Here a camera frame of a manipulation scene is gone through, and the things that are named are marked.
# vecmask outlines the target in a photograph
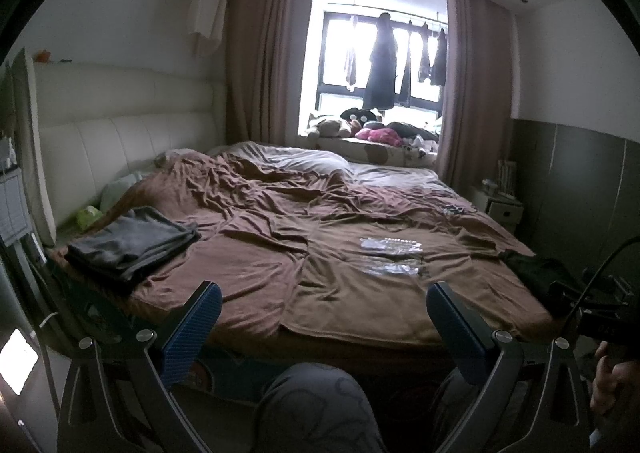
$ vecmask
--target folded gray towel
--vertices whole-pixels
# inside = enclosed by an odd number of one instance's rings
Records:
[[[133,208],[96,233],[69,243],[66,259],[110,287],[130,292],[151,270],[200,238],[150,206]]]

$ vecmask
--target person's hand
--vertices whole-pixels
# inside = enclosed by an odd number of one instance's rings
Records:
[[[640,387],[640,361],[626,361],[615,365],[607,355],[608,343],[603,341],[595,357],[598,359],[596,378],[593,381],[591,410],[596,415],[604,415],[616,404],[616,389],[621,385]],[[638,406],[637,397],[633,406]]]

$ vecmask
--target drawer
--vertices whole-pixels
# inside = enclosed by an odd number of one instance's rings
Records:
[[[522,218],[522,211],[522,206],[491,202],[487,214],[499,224],[518,224]]]

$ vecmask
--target person's knee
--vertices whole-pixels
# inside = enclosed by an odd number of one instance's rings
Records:
[[[356,380],[344,370],[321,365],[319,363],[299,363],[285,370],[268,388],[265,396],[274,391],[304,388],[308,391],[324,394],[328,391],[349,385],[360,389]]]

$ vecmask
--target bed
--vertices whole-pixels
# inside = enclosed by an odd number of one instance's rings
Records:
[[[224,295],[210,345],[373,373],[450,364],[424,305],[438,280],[492,327],[525,340],[557,329],[497,258],[507,248],[530,251],[431,170],[255,143],[220,147],[224,91],[211,83],[100,65],[34,66],[24,56],[12,79],[39,236],[69,277],[126,313],[157,324],[208,279]],[[114,295],[66,262],[57,231],[108,181],[176,148],[192,151],[169,152],[92,229],[152,205],[172,220],[197,221],[202,237],[130,296]]]

